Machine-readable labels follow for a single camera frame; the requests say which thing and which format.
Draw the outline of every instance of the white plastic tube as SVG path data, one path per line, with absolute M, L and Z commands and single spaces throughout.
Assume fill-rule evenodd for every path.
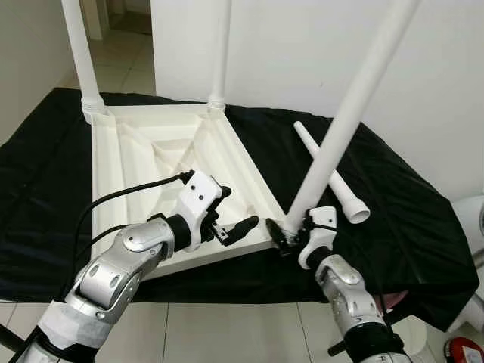
M 318 144 L 300 121 L 294 123 L 294 128 L 306 149 L 314 158 L 319 151 Z M 370 210 L 365 202 L 355 196 L 338 171 L 333 171 L 329 184 L 343 207 L 343 213 L 352 224 L 362 223 L 370 216 Z
M 85 113 L 105 113 L 104 102 L 99 95 L 94 67 L 92 66 L 79 0 L 62 0 L 62 8 L 64 9 L 77 78 L 81 86 L 82 110 Z
M 225 75 L 227 74 L 228 36 L 230 35 L 230 17 L 232 0 L 219 0 L 222 3 L 219 19 L 215 66 L 213 70 L 212 93 L 209 96 L 209 109 L 225 109 Z
M 313 208 L 324 193 L 419 1 L 395 0 L 390 8 L 286 216 L 284 228 L 288 231 L 299 229 L 306 210 Z

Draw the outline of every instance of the black cable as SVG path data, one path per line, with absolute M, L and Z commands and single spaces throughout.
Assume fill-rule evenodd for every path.
M 386 304 L 385 304 L 385 299 L 383 298 L 383 287 L 382 287 L 381 281 L 378 278 L 377 273 L 375 272 L 373 263 L 371 262 L 370 258 L 366 254 L 365 250 L 363 250 L 363 247 L 361 247 L 358 243 L 356 243 L 356 241 L 354 240 L 354 238 L 350 234 L 348 234 L 345 231 L 342 231 L 338 228 L 329 227 L 327 225 L 317 225 L 315 223 L 312 223 L 311 226 L 316 227 L 316 228 L 321 228 L 321 229 L 327 229 L 328 231 L 335 231 L 336 233 L 340 233 L 341 235 L 347 237 L 348 240 L 350 240 L 353 243 L 353 245 L 358 248 L 358 251 L 363 256 L 363 258 L 366 260 L 366 263 L 367 263 L 368 267 L 370 268 L 370 270 L 373 274 L 375 284 L 377 285 L 377 289 L 378 289 L 377 295 L 378 295 L 378 299 L 380 301 L 381 309 L 383 310 L 383 321 L 385 322 L 385 325 L 388 327 L 389 331 L 391 333 L 393 333 L 392 325 L 389 324 L 387 319 L 386 319 L 386 316 L 387 316 Z
M 79 257 L 89 248 L 92 247 L 94 244 L 96 244 L 101 238 L 106 237 L 109 233 L 112 233 L 114 231 L 118 231 L 120 229 L 123 229 L 125 227 L 128 227 L 129 225 L 115 225 L 114 227 L 111 227 L 107 229 L 106 231 L 98 234 L 95 238 L 92 239 L 92 241 L 89 244 L 86 244 L 76 255 L 76 262 L 79 259 Z
M 194 172 L 192 170 L 190 172 L 181 172 L 181 173 L 174 175 L 170 178 L 166 178 L 166 179 L 159 180 L 159 181 L 153 181 L 151 183 L 146 183 L 146 184 L 142 184 L 142 185 L 136 185 L 135 187 L 123 189 L 121 191 L 115 191 L 114 193 L 105 195 L 105 196 L 95 200 L 91 204 L 89 204 L 82 211 L 82 213 L 81 213 L 81 215 L 80 215 L 80 217 L 77 221 L 77 224 L 76 224 L 76 231 L 74 232 L 74 245 L 73 245 L 73 253 L 72 253 L 72 257 L 71 257 L 70 273 L 68 274 L 69 275 L 68 280 L 66 281 L 64 288 L 60 292 L 58 299 L 63 299 L 67 295 L 67 293 L 69 292 L 69 289 L 72 287 L 72 284 L 73 284 L 73 281 L 74 281 L 74 278 L 75 278 L 75 274 L 76 274 L 76 256 L 77 256 L 77 245 L 79 243 L 79 233 L 80 233 L 82 223 L 84 222 L 85 217 L 96 206 L 98 206 L 99 204 L 102 204 L 104 202 L 107 202 L 108 200 L 111 200 L 111 199 L 114 199 L 114 198 L 117 198 L 117 197 L 121 197 L 123 195 L 133 193 L 135 191 L 141 191 L 143 189 L 159 187 L 161 185 L 172 183 L 176 180 L 182 180 L 186 184 L 193 174 L 194 174 Z
M 23 346 L 24 340 L 16 335 L 12 330 L 0 324 L 0 344 L 5 348 L 16 352 Z

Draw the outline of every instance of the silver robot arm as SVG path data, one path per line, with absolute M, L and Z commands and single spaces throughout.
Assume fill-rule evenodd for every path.
M 300 250 L 298 262 L 316 271 L 315 280 L 331 304 L 346 351 L 355 363 L 409 363 L 403 342 L 383 321 L 365 281 L 342 256 L 332 254 L 337 234 L 332 206 L 308 211 L 298 236 L 288 236 L 276 223 L 266 221 L 273 241 L 283 254 Z
M 140 281 L 161 261 L 182 249 L 194 251 L 214 237 L 228 246 L 257 225 L 255 216 L 230 231 L 217 225 L 215 209 L 230 193 L 213 178 L 195 172 L 178 196 L 173 216 L 154 216 L 122 229 L 113 245 L 81 270 L 65 301 L 51 302 L 38 323 L 40 334 L 12 361 L 94 361 Z

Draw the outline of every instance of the black wire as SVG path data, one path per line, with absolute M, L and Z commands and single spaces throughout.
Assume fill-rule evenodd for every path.
M 107 229 L 106 231 L 98 234 L 95 238 L 92 239 L 92 241 L 89 244 L 86 244 L 76 255 L 76 262 L 79 259 L 82 254 L 89 249 L 89 247 L 92 247 L 94 244 L 96 244 L 101 238 L 106 237 L 109 233 L 112 233 L 114 231 L 118 231 L 120 229 L 123 229 L 125 227 L 128 227 L 129 225 L 115 225 L 114 227 L 111 227 Z
M 392 325 L 389 324 L 388 321 L 387 321 L 387 314 L 388 313 L 386 312 L 386 304 L 385 304 L 385 299 L 383 298 L 383 288 L 382 288 L 381 281 L 378 278 L 377 273 L 375 272 L 373 263 L 371 263 L 370 258 L 366 254 L 365 250 L 363 250 L 363 247 L 361 247 L 358 243 L 356 243 L 355 239 L 350 234 L 346 233 L 345 231 L 342 231 L 341 229 L 329 227 L 327 225 L 317 225 L 315 223 L 312 223 L 311 226 L 316 227 L 316 228 L 321 228 L 321 229 L 327 229 L 328 231 L 335 231 L 336 233 L 340 233 L 341 235 L 347 237 L 348 240 L 350 240 L 353 243 L 353 245 L 358 248 L 358 251 L 363 256 L 363 258 L 366 260 L 366 263 L 367 263 L 368 267 L 370 268 L 370 270 L 373 274 L 375 284 L 377 285 L 377 289 L 378 289 L 377 295 L 378 295 L 378 299 L 380 301 L 381 309 L 383 310 L 383 321 L 385 321 L 385 325 L 388 327 L 389 331 L 391 333 L 393 333 Z
M 135 187 L 123 189 L 121 191 L 115 191 L 114 193 L 105 195 L 105 196 L 95 200 L 91 204 L 89 204 L 82 211 L 81 216 L 79 217 L 79 219 L 77 221 L 76 231 L 74 232 L 74 245 L 73 245 L 73 253 L 72 253 L 72 257 L 71 257 L 70 273 L 68 274 L 69 277 L 68 277 L 67 282 L 64 285 L 64 288 L 60 292 L 59 299 L 63 299 L 67 295 L 67 293 L 69 292 L 69 289 L 72 287 L 72 284 L 73 284 L 73 281 L 74 281 L 74 278 L 75 278 L 75 274 L 76 274 L 76 256 L 77 256 L 77 245 L 79 243 L 79 233 L 80 233 L 82 223 L 84 222 L 85 217 L 96 206 L 98 206 L 99 204 L 102 204 L 104 202 L 107 202 L 108 200 L 111 200 L 111 199 L 114 199 L 114 198 L 117 198 L 117 197 L 121 197 L 123 195 L 133 193 L 135 191 L 141 191 L 143 189 L 159 187 L 161 185 L 172 183 L 172 182 L 179 180 L 179 179 L 181 179 L 184 183 L 186 183 L 188 181 L 188 179 L 191 178 L 192 175 L 193 175 L 193 171 L 181 172 L 181 173 L 174 175 L 170 178 L 166 178 L 166 179 L 159 180 L 159 181 L 153 181 L 151 183 L 146 183 L 146 184 L 142 184 L 142 185 L 136 185 Z

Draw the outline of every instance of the black tablecloth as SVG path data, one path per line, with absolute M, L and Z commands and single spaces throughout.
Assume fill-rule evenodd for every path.
M 166 98 L 103 94 L 108 105 L 175 104 Z M 69 268 L 72 233 L 91 199 L 91 130 L 80 93 L 56 88 L 0 147 L 0 298 L 47 302 Z M 299 120 L 321 141 L 331 119 L 309 113 L 228 106 L 226 115 L 284 211 L 301 185 L 311 157 L 293 130 Z M 478 279 L 450 203 L 368 127 L 360 125 L 338 170 L 371 209 L 350 225 L 328 190 L 320 205 L 337 208 L 334 251 L 365 277 L 374 276 L 354 243 L 374 263 L 385 293 L 408 290 L 413 313 L 446 329 Z M 82 230 L 82 243 L 91 226 Z M 81 263 L 88 261 L 88 253 Z M 137 301 L 283 303 L 324 301 L 313 274 L 295 257 L 266 250 L 146 281 Z

